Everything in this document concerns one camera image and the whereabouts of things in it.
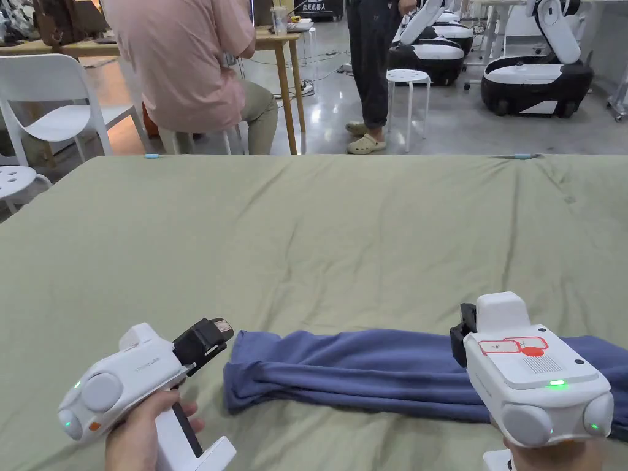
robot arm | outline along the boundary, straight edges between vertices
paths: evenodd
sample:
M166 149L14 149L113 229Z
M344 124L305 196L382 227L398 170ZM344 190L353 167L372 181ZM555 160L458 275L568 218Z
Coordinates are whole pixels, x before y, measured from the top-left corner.
M438 17L445 11L443 0L426 0L422 7L412 15L407 25L403 22L397 30L395 40L404 45L414 43L425 28L434 24Z
M526 15L534 16L536 24L552 50L563 64L573 64L580 59L580 47L573 36L566 14L578 11L580 0L528 0Z

blue cloth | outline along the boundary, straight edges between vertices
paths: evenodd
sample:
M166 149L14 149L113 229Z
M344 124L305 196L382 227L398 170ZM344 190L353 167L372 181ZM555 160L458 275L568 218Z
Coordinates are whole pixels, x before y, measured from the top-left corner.
M596 337L566 338L609 380L613 433L628 441L628 351ZM489 412L452 357L449 337L402 330L287 337L240 331L224 368L225 405L236 413L274 399L489 421Z

hand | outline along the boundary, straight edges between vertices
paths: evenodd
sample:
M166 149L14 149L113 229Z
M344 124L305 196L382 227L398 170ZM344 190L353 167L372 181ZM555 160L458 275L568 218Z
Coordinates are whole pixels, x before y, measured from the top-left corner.
M155 471L157 465L157 427L155 419L179 400L178 391L154 393L133 409L126 421L107 437L106 471ZM196 404L186 404L183 411L189 417L198 410ZM201 419L190 420L194 433L203 429Z
M416 0L399 0L399 13L405 15L416 8Z
M517 471L602 471L597 440L564 441L542 448L519 448L504 439Z

bag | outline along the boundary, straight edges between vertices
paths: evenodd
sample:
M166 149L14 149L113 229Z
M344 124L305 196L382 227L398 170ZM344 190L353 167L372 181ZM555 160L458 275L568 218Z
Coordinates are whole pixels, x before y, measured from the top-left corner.
M33 7L36 26L45 45L59 48L85 38L75 0L33 0Z

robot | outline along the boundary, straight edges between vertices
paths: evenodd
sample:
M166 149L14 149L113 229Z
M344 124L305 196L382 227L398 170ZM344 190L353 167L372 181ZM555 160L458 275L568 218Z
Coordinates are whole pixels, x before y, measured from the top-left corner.
M388 68L426 72L435 85L452 85L462 71L465 53L454 41L426 28L445 10L443 0L426 0L407 21L402 21L392 41Z
M453 4L453 1L445 5L449 8ZM471 47L473 47L474 33L473 30L463 24L460 24L460 15L446 9L432 24L437 36L443 37L455 43L462 48L465 52L465 56L469 54Z
M534 16L553 53L488 64L481 93L492 112L569 118L578 110L593 80L593 70L580 61L580 47L565 19L579 7L580 0L528 0L526 15Z

